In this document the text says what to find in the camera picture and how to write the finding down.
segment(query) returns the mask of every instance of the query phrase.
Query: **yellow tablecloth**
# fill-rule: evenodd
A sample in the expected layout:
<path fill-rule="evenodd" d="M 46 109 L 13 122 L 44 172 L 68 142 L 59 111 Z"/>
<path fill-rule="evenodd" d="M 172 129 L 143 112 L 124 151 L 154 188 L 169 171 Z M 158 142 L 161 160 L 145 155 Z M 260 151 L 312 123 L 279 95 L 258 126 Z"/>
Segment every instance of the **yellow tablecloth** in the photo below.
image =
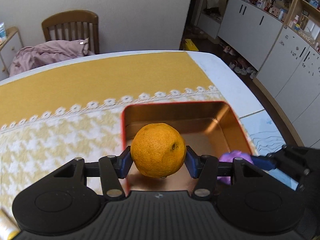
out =
<path fill-rule="evenodd" d="M 187 53 L 106 58 L 0 86 L 0 203 L 71 159 L 122 152 L 120 114 L 141 102 L 224 100 Z M 88 186 L 101 192 L 98 179 Z"/>

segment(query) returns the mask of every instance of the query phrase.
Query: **rectangular tray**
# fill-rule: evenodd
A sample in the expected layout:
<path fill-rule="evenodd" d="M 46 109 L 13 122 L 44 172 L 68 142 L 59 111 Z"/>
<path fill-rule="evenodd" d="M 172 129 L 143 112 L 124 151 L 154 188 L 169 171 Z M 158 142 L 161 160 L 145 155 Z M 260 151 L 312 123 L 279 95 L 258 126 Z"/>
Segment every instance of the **rectangular tray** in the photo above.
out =
<path fill-rule="evenodd" d="M 136 133 L 150 123 L 172 126 L 198 155 L 208 154 L 219 158 L 233 150 L 252 154 L 236 115 L 225 102 L 130 105 L 122 114 L 123 147 L 131 145 Z M 191 192 L 197 180 L 190 177 L 185 165 L 165 179 L 155 179 L 140 174 L 133 163 L 127 182 L 131 190 Z"/>

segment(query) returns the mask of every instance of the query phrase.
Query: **pink jacket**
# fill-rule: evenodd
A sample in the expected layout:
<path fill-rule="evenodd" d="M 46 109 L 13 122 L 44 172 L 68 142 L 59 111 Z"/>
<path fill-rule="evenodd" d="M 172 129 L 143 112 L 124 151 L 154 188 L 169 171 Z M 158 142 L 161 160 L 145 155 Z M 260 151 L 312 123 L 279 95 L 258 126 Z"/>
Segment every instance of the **pink jacket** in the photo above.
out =
<path fill-rule="evenodd" d="M 88 50 L 88 39 L 76 41 L 48 41 L 34 47 L 22 48 L 14 57 L 10 77 L 27 70 L 64 61 L 94 55 Z"/>

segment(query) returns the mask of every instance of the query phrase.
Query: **white tabletop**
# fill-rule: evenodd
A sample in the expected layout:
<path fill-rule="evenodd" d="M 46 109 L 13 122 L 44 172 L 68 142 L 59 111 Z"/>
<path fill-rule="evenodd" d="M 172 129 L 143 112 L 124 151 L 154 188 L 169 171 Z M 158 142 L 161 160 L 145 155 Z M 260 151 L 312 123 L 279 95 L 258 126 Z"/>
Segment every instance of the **white tabletop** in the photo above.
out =
<path fill-rule="evenodd" d="M 43 72 L 52 68 L 62 67 L 74 63 L 125 55 L 159 53 L 159 52 L 178 52 L 172 50 L 147 50 L 147 51 L 127 51 L 106 53 L 87 57 L 66 60 L 47 66 L 29 70 L 0 82 L 0 85 Z M 276 125 L 264 110 L 263 106 L 241 81 L 241 79 L 217 56 L 210 53 L 188 51 L 190 57 L 199 65 L 213 84 L 219 89 L 224 98 L 231 105 L 239 116 L 244 127 L 253 139 L 259 153 L 266 155 L 275 152 L 285 144 Z M 279 170 L 270 173 L 289 187 L 295 188 L 297 184 Z"/>

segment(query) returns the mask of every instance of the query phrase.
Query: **plastic bag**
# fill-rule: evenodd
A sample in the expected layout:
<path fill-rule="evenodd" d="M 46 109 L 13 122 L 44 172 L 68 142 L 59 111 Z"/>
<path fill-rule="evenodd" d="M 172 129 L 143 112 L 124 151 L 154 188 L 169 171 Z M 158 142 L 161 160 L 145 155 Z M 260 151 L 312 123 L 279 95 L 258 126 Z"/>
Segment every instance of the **plastic bag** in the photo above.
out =
<path fill-rule="evenodd" d="M 207 0 L 207 9 L 219 7 L 219 0 Z"/>

